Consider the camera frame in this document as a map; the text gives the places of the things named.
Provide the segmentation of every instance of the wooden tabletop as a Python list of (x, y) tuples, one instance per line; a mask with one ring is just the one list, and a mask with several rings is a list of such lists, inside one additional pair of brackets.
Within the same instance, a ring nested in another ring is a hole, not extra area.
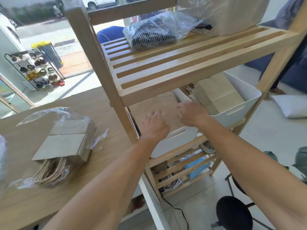
[(101, 133), (109, 128), (108, 135), (95, 146), (88, 163), (66, 184), (54, 189), (4, 189), (0, 195), (0, 229), (29, 229), (51, 217), (131, 146), (103, 88), (91, 89), (0, 120), (0, 134), (8, 143), (7, 184), (37, 170), (37, 164), (31, 158), (47, 137), (56, 117), (51, 114), (32, 123), (15, 126), (33, 112), (59, 106), (69, 107), (81, 116), (89, 116)]

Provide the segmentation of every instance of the hand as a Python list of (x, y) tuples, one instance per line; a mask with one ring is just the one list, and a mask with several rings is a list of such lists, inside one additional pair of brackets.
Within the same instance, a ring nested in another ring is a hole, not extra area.
[(160, 111), (152, 111), (140, 126), (141, 137), (151, 138), (159, 143), (167, 137), (170, 128), (162, 118)]
[(199, 128), (210, 115), (204, 106), (186, 101), (178, 104), (178, 117), (186, 126)]

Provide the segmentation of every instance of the black power cord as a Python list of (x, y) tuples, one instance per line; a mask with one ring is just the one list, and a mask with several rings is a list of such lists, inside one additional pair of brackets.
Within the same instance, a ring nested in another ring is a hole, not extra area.
[(174, 208), (174, 209), (176, 209), (176, 210), (180, 210), (180, 211), (181, 211), (182, 216), (183, 216), (183, 218), (185, 219), (185, 221), (186, 221), (186, 223), (187, 223), (187, 226), (188, 226), (188, 230), (189, 230), (189, 223), (188, 223), (187, 219), (185, 218), (185, 214), (183, 213), (183, 211), (182, 211), (180, 208), (175, 208), (173, 205), (171, 205), (171, 204), (163, 197), (162, 194), (161, 194), (161, 196), (162, 196), (163, 200), (164, 200), (168, 205), (170, 205), (172, 208)]

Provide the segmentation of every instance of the person's left hand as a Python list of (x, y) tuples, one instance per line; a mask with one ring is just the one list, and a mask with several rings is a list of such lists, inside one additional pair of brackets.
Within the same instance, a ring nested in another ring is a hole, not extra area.
[(140, 126), (141, 138), (151, 138), (156, 143), (165, 139), (170, 131), (160, 111), (152, 111)]

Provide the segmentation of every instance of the white pickup truck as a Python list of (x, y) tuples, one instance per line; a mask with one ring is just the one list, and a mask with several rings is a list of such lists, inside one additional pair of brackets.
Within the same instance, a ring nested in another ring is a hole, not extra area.
[(98, 6), (118, 3), (118, 0), (82, 0), (88, 11), (97, 10)]

